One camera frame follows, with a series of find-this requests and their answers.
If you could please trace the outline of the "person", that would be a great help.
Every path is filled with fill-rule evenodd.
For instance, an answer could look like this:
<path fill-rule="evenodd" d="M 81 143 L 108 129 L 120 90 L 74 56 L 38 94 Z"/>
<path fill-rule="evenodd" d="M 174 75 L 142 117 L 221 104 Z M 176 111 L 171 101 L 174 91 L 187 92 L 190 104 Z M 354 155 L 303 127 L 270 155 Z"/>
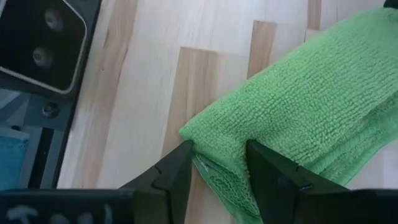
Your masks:
<path fill-rule="evenodd" d="M 28 139 L 0 136 L 0 190 L 19 185 Z"/>

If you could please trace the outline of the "green microfiber towel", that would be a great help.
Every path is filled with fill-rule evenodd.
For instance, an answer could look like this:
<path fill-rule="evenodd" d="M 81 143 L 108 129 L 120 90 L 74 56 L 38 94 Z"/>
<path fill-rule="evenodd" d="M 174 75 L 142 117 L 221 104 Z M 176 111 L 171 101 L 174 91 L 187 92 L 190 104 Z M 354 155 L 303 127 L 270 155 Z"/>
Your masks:
<path fill-rule="evenodd" d="M 179 131 L 199 173 L 240 224 L 262 224 L 245 144 L 255 139 L 347 184 L 398 139 L 398 9 L 364 11 L 316 35 Z"/>

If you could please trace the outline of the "black metal table frame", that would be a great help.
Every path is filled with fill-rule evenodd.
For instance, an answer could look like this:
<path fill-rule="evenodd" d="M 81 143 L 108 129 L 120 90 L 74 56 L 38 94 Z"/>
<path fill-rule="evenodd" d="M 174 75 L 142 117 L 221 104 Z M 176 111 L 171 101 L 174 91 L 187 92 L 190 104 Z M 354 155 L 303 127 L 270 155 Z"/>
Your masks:
<path fill-rule="evenodd" d="M 0 72 L 0 136 L 29 140 L 15 189 L 51 189 L 58 181 L 102 0 L 67 2 L 88 31 L 73 90 L 61 95 Z"/>

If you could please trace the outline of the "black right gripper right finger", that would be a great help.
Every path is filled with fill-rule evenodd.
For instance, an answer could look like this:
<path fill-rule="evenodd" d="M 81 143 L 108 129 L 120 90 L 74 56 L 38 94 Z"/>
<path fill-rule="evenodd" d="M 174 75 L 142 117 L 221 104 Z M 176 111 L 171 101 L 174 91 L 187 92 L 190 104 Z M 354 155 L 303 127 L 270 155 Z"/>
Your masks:
<path fill-rule="evenodd" d="M 246 161 L 264 224 L 398 224 L 398 190 L 349 190 L 255 140 Z"/>

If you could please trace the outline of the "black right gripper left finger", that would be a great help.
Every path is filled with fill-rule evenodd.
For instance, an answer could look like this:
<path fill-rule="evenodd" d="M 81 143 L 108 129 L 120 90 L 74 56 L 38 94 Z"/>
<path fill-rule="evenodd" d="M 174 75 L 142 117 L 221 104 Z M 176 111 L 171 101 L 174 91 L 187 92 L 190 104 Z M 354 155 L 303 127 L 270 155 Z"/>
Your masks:
<path fill-rule="evenodd" d="M 119 189 L 0 191 L 0 224 L 183 224 L 193 142 Z"/>

